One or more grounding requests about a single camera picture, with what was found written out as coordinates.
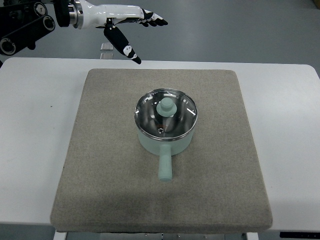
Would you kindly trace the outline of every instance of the glass lid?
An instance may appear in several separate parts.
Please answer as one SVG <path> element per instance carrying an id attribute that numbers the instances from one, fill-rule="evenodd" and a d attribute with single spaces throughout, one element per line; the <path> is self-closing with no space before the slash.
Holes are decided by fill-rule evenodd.
<path id="1" fill-rule="evenodd" d="M 143 134 L 159 141 L 175 141 L 193 130 L 198 118 L 195 102 L 184 92 L 159 88 L 140 98 L 134 119 Z"/>

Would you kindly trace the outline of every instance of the floor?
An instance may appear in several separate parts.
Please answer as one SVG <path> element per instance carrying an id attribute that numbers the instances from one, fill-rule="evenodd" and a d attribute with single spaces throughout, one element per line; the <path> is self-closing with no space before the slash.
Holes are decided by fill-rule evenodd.
<path id="1" fill-rule="evenodd" d="M 119 28 L 142 60 L 307 64 L 320 75 L 320 9 L 312 0 L 89 0 L 95 5 L 138 5 L 169 23 L 148 27 L 134 23 Z M 54 8 L 48 13 L 55 19 Z M 103 31 L 56 27 L 15 57 L 99 59 L 107 42 Z M 126 59 L 116 50 L 113 59 Z M 9 57 L 0 55 L 4 62 Z M 1 240 L 52 240 L 50 226 L 0 224 Z M 69 233 L 68 240 L 161 239 L 161 235 Z M 207 239 L 241 239 L 240 234 L 208 235 Z M 205 239 L 203 235 L 165 234 L 163 239 Z M 259 234 L 278 240 L 279 232 Z"/>

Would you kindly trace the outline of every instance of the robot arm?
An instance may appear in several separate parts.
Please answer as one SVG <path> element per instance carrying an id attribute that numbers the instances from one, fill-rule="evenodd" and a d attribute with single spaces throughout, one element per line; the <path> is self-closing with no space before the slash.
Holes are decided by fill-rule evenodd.
<path id="1" fill-rule="evenodd" d="M 149 25 L 155 27 L 168 24 L 159 15 L 139 6 L 115 4 L 97 6 L 86 0 L 19 0 L 19 4 L 0 7 L 0 54 L 11 56 L 25 47 L 34 49 L 37 40 L 55 29 L 55 22 L 48 15 L 44 3 L 54 4 L 60 27 L 73 25 L 77 29 L 104 28 L 103 33 L 113 46 L 138 64 L 141 63 L 140 58 L 116 25 L 139 23 L 145 27 Z"/>
<path id="2" fill-rule="evenodd" d="M 76 16 L 72 25 L 78 29 L 86 29 L 90 26 L 104 27 L 107 19 L 112 19 L 113 25 L 140 23 L 145 27 L 149 24 L 155 27 L 168 24 L 161 16 L 139 6 L 115 4 L 96 6 L 86 0 L 77 0 L 72 8 Z"/>

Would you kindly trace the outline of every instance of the lid knob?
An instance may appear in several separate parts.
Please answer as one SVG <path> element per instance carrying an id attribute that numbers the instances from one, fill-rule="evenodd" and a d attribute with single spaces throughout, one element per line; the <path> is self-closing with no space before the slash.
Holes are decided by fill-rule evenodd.
<path id="1" fill-rule="evenodd" d="M 162 117 L 170 117 L 177 112 L 177 105 L 170 97 L 163 98 L 156 106 L 156 111 Z"/>

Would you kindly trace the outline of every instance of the saucepan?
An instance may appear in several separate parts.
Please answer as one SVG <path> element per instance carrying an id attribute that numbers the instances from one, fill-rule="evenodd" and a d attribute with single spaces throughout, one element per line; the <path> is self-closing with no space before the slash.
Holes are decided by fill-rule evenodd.
<path id="1" fill-rule="evenodd" d="M 170 182 L 172 156 L 188 147 L 195 131 L 198 119 L 195 102 L 173 88 L 155 89 L 140 98 L 134 119 L 141 145 L 159 156 L 159 180 Z"/>

